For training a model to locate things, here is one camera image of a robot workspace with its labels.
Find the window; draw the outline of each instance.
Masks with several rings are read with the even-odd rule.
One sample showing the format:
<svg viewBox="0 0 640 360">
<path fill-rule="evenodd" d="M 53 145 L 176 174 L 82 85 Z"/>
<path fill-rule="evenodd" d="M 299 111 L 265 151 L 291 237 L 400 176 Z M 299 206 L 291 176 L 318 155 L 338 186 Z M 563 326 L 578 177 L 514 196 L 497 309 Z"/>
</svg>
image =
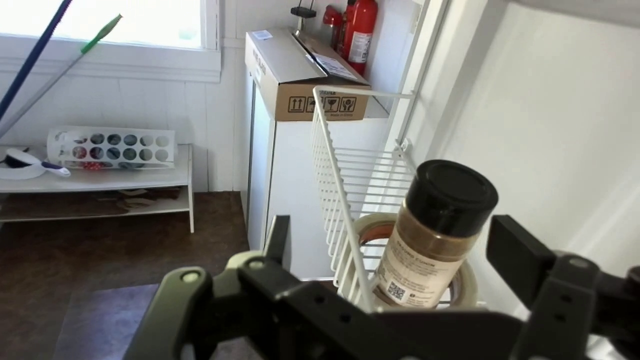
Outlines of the window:
<svg viewBox="0 0 640 360">
<path fill-rule="evenodd" d="M 0 71 L 18 70 L 59 2 L 0 2 Z M 55 71 L 116 13 L 116 29 L 74 71 L 220 79 L 220 0 L 75 0 L 33 71 Z"/>
</svg>

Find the fire extinguisher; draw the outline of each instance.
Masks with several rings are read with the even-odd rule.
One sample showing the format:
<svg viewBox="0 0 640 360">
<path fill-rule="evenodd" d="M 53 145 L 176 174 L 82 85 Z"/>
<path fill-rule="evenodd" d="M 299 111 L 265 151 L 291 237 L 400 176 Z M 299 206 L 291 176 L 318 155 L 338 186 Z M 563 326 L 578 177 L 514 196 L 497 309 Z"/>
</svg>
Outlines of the fire extinguisher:
<svg viewBox="0 0 640 360">
<path fill-rule="evenodd" d="M 342 53 L 359 74 L 366 70 L 376 17 L 376 0 L 355 0 L 353 7 L 346 13 Z"/>
</svg>

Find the paint palette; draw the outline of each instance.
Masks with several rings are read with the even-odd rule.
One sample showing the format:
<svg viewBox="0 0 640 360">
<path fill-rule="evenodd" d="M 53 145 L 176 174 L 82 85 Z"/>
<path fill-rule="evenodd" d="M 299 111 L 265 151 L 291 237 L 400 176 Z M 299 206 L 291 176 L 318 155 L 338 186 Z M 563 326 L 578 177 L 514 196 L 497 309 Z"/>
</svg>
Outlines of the paint palette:
<svg viewBox="0 0 640 360">
<path fill-rule="evenodd" d="M 51 161 L 66 166 L 172 167 L 176 132 L 63 126 L 47 132 L 45 151 Z"/>
</svg>

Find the white wire shelf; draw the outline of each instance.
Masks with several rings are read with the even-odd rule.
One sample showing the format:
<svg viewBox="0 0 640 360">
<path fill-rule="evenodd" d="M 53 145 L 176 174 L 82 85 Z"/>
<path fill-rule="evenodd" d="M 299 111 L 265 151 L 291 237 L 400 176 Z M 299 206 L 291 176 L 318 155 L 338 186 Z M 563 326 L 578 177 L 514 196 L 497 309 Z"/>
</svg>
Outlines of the white wire shelf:
<svg viewBox="0 0 640 360">
<path fill-rule="evenodd" d="M 325 120 L 322 92 L 385 95 L 393 102 L 408 99 L 408 95 L 318 85 L 314 95 L 320 106 L 312 121 L 325 247 L 338 294 L 364 312 L 401 309 L 380 302 L 371 292 L 385 237 L 364 242 L 359 232 L 364 224 L 393 222 L 415 166 L 401 145 L 385 147 L 368 141 L 366 147 L 353 147 L 349 137 L 332 136 L 335 121 Z M 449 298 L 451 292 L 446 292 L 439 304 L 447 305 Z"/>
</svg>

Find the black jar lid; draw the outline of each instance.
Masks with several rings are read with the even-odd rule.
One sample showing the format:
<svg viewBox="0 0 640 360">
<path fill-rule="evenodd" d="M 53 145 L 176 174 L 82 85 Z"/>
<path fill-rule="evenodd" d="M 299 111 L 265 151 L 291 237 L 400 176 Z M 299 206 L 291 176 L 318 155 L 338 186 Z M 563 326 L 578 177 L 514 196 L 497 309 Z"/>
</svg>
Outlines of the black jar lid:
<svg viewBox="0 0 640 360">
<path fill-rule="evenodd" d="M 449 159 L 421 161 L 406 194 L 408 210 L 423 226 L 458 237 L 477 233 L 496 204 L 489 179 Z"/>
</svg>

